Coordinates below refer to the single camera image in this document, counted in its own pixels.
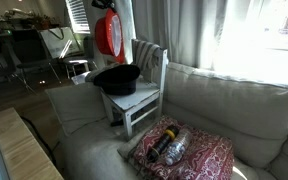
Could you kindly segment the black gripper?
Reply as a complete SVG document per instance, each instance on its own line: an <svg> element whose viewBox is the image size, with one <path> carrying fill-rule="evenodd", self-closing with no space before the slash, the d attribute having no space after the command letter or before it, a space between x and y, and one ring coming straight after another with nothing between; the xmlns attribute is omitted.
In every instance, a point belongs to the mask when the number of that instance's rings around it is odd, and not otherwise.
<svg viewBox="0 0 288 180"><path fill-rule="evenodd" d="M92 0L91 5L100 9L115 8L113 0Z"/></svg>

